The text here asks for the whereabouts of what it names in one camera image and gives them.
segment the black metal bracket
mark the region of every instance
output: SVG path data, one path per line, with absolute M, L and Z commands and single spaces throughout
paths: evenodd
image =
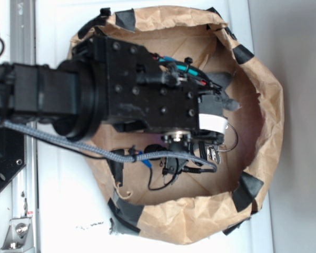
M 25 166 L 25 137 L 0 128 L 0 192 Z

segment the paper bag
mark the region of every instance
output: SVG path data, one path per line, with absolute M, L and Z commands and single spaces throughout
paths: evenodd
M 88 22 L 71 47 L 94 33 L 144 45 L 149 52 L 179 61 L 193 59 L 203 72 L 234 76 L 227 89 L 240 103 L 225 112 L 239 136 L 237 147 L 221 153 L 216 173 L 180 174 L 171 186 L 149 191 L 149 169 L 141 162 L 88 160 L 115 218 L 113 229 L 174 244 L 190 244 L 218 231 L 229 231 L 262 208 L 278 165 L 284 122 L 282 87 L 272 73 L 228 29 L 215 9 L 159 6 L 118 12 L 108 9 Z M 226 148 L 234 143 L 227 131 Z M 92 144 L 127 153 L 164 144 L 159 135 L 117 133 L 101 125 Z M 153 162 L 153 186 L 163 184 L 160 161 Z

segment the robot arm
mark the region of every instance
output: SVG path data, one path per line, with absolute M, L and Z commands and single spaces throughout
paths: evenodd
M 111 124 L 119 132 L 161 134 L 172 151 L 190 153 L 198 144 L 206 159 L 204 146 L 218 147 L 224 140 L 225 92 L 191 62 L 94 35 L 73 48 L 72 59 L 55 70 L 3 64 L 1 123 L 51 123 L 70 141 L 89 139 L 101 123 Z M 194 172 L 186 162 L 167 158 L 163 173 Z

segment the gray braided cable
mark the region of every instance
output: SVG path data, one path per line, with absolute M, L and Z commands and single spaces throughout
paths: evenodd
M 78 150 L 85 150 L 88 152 L 93 152 L 96 154 L 100 154 L 107 159 L 125 163 L 125 162 L 135 162 L 135 161 L 143 161 L 143 160 L 150 160 L 150 159 L 156 159 L 156 158 L 162 158 L 162 157 L 170 157 L 170 158 L 178 158 L 178 159 L 185 159 L 185 160 L 192 160 L 193 162 L 199 162 L 203 165 L 207 165 L 213 168 L 213 171 L 216 172 L 217 168 L 214 163 L 208 162 L 204 159 L 198 158 L 194 155 L 188 154 L 188 153 L 182 153 L 182 152 L 172 152 L 172 151 L 160 151 L 160 152 L 152 152 L 152 153 L 145 153 L 145 154 L 139 154 L 136 156 L 132 155 L 119 155 L 115 154 L 113 152 L 100 149 L 91 145 L 88 145 L 83 142 L 71 142 L 65 137 L 60 137 L 56 135 L 52 135 L 49 133 L 42 132 L 38 129 L 31 128 L 30 126 L 26 126 L 23 124 L 16 124 L 12 123 L 9 120 L 5 120 L 3 122 L 3 127 L 27 134 L 31 137 L 34 137 L 39 140 L 44 140 L 50 143 L 63 145 L 67 147 L 73 147 Z

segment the bolt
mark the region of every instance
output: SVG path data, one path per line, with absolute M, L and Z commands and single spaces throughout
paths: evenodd
M 137 47 L 131 46 L 131 47 L 130 47 L 130 53 L 136 54 L 136 53 L 137 53 Z
M 112 48 L 116 51 L 119 51 L 121 49 L 121 45 L 119 42 L 115 41 L 114 43 L 112 43 Z
M 115 85 L 115 92 L 121 93 L 123 90 L 123 87 L 120 84 Z
M 190 57 L 186 57 L 185 60 L 184 60 L 184 63 L 186 63 L 186 64 L 192 64 L 192 63 L 193 63 L 193 59 L 190 58 Z
M 15 227 L 15 231 L 18 235 L 21 235 L 22 233 L 26 232 L 28 230 L 28 226 L 24 223 L 20 223 Z
M 188 114 L 190 117 L 194 116 L 194 110 L 193 109 L 189 109 Z
M 11 247 L 11 249 L 16 249 L 17 248 L 17 242 L 11 242 L 10 247 Z
M 132 94 L 134 95 L 139 95 L 139 88 L 137 86 L 135 86 L 134 88 L 132 88 Z
M 192 99 L 192 98 L 193 98 L 193 93 L 192 93 L 192 92 L 188 92 L 188 93 L 187 93 L 187 97 L 188 97 L 189 99 Z
M 161 88 L 160 94 L 162 94 L 163 96 L 165 96 L 165 95 L 167 94 L 167 89 Z
M 167 108 L 166 108 L 166 107 L 162 107 L 162 108 L 160 109 L 160 113 L 161 113 L 161 114 L 166 114 L 166 113 L 167 113 Z

